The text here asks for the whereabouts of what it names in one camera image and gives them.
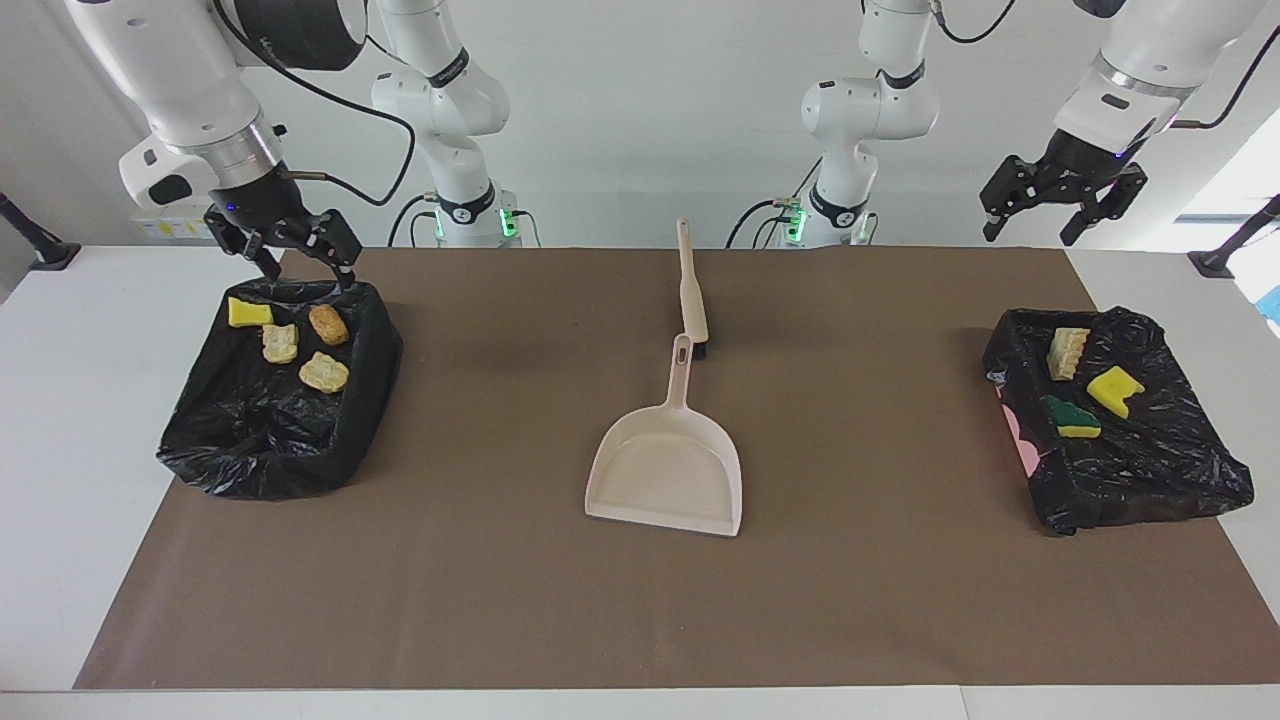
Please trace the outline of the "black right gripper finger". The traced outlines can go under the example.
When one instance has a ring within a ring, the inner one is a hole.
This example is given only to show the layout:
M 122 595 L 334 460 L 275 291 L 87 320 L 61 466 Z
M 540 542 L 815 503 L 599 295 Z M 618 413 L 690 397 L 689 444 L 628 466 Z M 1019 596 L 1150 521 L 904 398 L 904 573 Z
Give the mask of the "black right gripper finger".
M 328 266 L 340 288 L 356 282 L 355 264 L 364 246 L 338 210 L 289 217 L 288 241 L 292 249 Z
M 244 260 L 252 263 L 262 277 L 269 281 L 278 281 L 280 278 L 282 268 L 279 261 L 265 246 L 259 233 L 251 231 L 246 234 L 216 205 L 211 205 L 204 214 L 204 223 L 224 254 L 242 256 Z

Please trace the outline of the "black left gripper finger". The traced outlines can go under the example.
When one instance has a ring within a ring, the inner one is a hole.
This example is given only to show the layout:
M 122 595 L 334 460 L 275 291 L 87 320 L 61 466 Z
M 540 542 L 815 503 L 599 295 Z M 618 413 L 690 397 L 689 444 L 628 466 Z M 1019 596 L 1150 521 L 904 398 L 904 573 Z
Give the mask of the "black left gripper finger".
M 1138 163 L 1126 164 L 1114 178 L 1076 177 L 1068 182 L 1068 202 L 1078 205 L 1060 231 L 1064 246 L 1071 247 L 1080 236 L 1103 220 L 1117 220 L 1146 187 L 1148 176 Z
M 1018 155 L 1006 156 L 980 191 L 986 210 L 982 233 L 993 243 L 1009 219 L 1041 204 L 1039 196 L 1050 183 L 1051 164 L 1044 159 L 1025 161 Z

